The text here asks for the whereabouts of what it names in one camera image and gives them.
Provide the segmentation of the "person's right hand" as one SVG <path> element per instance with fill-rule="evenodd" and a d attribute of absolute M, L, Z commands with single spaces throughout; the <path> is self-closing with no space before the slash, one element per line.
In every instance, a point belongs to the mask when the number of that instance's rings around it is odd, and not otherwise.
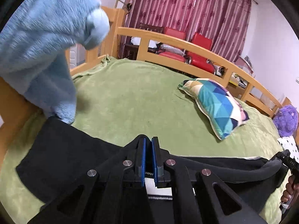
<path fill-rule="evenodd" d="M 286 211 L 293 206 L 298 208 L 298 180 L 294 175 L 291 175 L 281 196 L 280 209 Z"/>

